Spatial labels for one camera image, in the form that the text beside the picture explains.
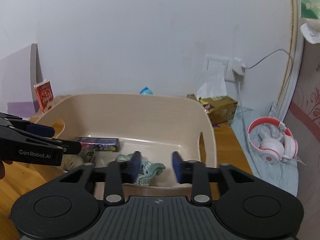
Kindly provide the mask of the person right hand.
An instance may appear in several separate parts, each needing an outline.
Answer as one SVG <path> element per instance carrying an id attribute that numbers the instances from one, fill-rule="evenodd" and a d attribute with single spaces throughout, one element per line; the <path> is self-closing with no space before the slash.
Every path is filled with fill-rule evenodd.
<path id="1" fill-rule="evenodd" d="M 5 176 L 5 166 L 3 161 L 0 161 L 0 179 L 3 179 Z"/>

